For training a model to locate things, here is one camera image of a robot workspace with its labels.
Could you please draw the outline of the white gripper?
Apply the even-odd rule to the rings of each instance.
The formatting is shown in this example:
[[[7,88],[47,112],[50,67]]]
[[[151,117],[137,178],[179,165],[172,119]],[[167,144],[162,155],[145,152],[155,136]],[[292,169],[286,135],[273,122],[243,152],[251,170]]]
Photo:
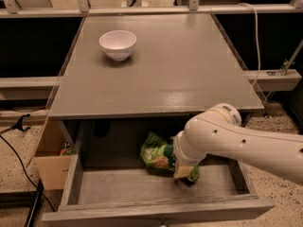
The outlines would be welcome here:
[[[173,137],[173,149],[177,161],[173,177],[175,179],[193,180],[196,173],[195,167],[205,157],[206,153],[193,147],[186,139],[185,132],[180,131]]]

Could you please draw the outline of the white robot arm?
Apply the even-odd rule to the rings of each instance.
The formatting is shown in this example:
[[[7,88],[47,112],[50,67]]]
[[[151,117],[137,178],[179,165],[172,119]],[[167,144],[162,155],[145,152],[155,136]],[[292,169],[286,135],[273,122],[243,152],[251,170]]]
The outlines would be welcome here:
[[[303,136],[244,128],[238,110],[226,103],[190,118],[173,138],[173,148],[176,179],[212,154],[303,184]]]

